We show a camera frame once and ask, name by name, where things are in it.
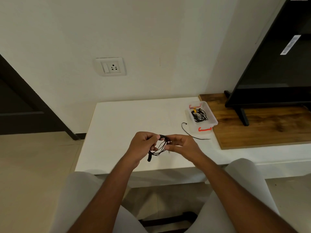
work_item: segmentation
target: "person's right hand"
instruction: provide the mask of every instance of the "person's right hand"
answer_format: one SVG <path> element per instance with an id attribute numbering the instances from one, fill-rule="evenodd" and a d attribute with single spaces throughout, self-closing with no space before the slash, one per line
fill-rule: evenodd
<path id="1" fill-rule="evenodd" d="M 195 166 L 198 167 L 200 162 L 206 158 L 193 137 L 178 134 L 168 135 L 167 137 L 171 142 L 164 149 L 181 154 Z"/>

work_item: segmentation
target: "white tabletop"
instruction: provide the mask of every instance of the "white tabletop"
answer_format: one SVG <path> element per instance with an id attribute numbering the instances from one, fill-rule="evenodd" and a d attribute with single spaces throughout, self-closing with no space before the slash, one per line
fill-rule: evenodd
<path id="1" fill-rule="evenodd" d="M 98 103 L 76 171 L 109 173 L 138 131 L 163 135 L 186 134 L 181 123 L 187 122 L 187 103 L 197 100 L 198 97 L 189 97 Z M 211 140 L 195 140 L 201 150 L 217 164 L 228 164 L 238 158 L 247 158 L 256 164 L 311 160 L 311 144 L 221 150 L 214 133 L 206 135 L 206 138 Z M 147 161 L 146 156 L 134 171 L 184 167 L 194 165 L 181 155 L 166 151 L 159 156 L 153 156 L 151 162 Z"/>

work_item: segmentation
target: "black television screen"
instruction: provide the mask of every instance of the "black television screen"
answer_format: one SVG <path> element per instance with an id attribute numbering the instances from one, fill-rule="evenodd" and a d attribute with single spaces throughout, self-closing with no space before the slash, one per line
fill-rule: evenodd
<path id="1" fill-rule="evenodd" d="M 311 0 L 287 0 L 226 107 L 311 103 Z"/>

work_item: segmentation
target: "person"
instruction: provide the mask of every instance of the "person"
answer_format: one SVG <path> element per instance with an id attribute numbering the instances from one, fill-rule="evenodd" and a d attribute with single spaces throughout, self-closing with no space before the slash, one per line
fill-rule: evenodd
<path id="1" fill-rule="evenodd" d="M 239 159 L 224 171 L 199 148 L 191 136 L 168 135 L 166 150 L 177 152 L 200 169 L 213 192 L 196 221 L 194 232 L 296 232 L 279 216 L 267 184 L 250 160 Z M 121 206 L 132 171 L 155 147 L 160 135 L 138 132 L 106 180 L 86 172 L 69 175 L 60 194 L 50 233 L 146 233 Z"/>

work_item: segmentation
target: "white table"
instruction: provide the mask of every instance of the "white table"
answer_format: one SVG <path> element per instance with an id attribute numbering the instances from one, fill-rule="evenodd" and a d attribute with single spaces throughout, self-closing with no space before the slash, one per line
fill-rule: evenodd
<path id="1" fill-rule="evenodd" d="M 198 97 L 101 102 L 96 105 L 76 171 L 108 174 L 126 152 L 137 131 L 185 134 L 186 107 Z M 311 144 L 221 150 L 214 133 L 211 140 L 196 140 L 201 150 L 219 165 L 239 158 L 252 160 L 265 178 L 301 176 L 311 172 Z M 205 181 L 194 165 L 177 153 L 147 156 L 134 170 L 129 186 L 150 186 Z"/>

